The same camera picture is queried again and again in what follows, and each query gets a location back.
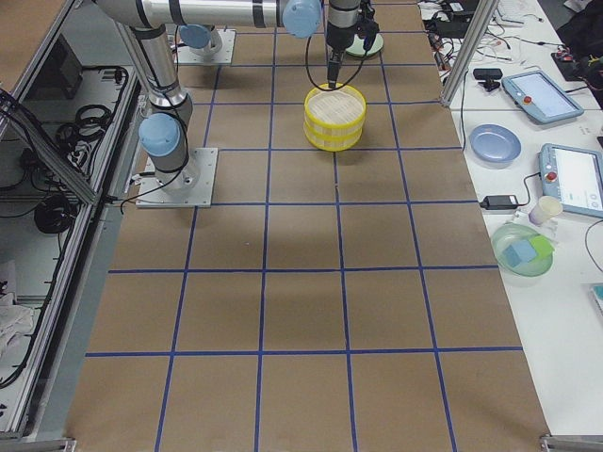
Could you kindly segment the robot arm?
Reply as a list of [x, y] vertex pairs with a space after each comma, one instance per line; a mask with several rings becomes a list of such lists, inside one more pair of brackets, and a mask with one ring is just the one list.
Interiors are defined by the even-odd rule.
[[310, 40], [326, 20], [325, 40], [329, 90], [338, 82], [344, 55], [356, 37], [364, 41], [363, 54], [371, 49], [379, 25], [368, 1], [170, 1], [172, 21], [184, 24], [238, 24], [255, 28], [282, 27], [290, 35]]
[[148, 97], [144, 149], [166, 135], [171, 154], [150, 153], [156, 190], [141, 203], [184, 196], [202, 185], [199, 152], [217, 157], [212, 180], [233, 192], [220, 202], [292, 202], [315, 182], [317, 151], [296, 150], [302, 97], [312, 81], [313, 39], [323, 6], [308, 21], [297, 1], [102, 1]]

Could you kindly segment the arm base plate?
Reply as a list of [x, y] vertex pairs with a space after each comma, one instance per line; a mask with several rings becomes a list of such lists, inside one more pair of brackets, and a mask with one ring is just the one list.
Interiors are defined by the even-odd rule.
[[223, 66], [233, 62], [236, 42], [234, 29], [217, 29], [205, 33], [200, 39], [191, 34], [186, 37], [185, 28], [180, 29], [175, 60], [182, 66]]
[[212, 204], [213, 188], [218, 165], [217, 148], [189, 149], [189, 160], [177, 178], [157, 172], [150, 157], [145, 170], [153, 175], [144, 177], [139, 185], [140, 197], [135, 198], [138, 208], [208, 208]]

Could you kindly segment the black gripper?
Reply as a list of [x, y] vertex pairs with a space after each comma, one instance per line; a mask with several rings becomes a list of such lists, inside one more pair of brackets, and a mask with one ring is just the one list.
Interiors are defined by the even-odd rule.
[[346, 50], [351, 46], [350, 40], [327, 40], [329, 57], [327, 63], [327, 82], [329, 89], [336, 89], [340, 68]]

